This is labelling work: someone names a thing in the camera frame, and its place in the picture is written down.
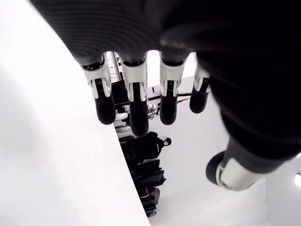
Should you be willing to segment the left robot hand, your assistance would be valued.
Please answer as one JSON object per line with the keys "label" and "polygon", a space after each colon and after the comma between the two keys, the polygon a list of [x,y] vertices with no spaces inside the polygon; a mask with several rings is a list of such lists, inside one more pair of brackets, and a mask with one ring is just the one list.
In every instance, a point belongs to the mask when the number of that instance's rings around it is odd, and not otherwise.
{"label": "left robot hand", "polygon": [[301,3],[298,0],[34,0],[82,67],[98,119],[115,106],[106,52],[123,69],[133,133],[147,119],[147,52],[160,53],[161,121],[176,118],[185,60],[197,67],[194,113],[212,93],[229,133],[206,167],[213,184],[243,191],[301,151]]}

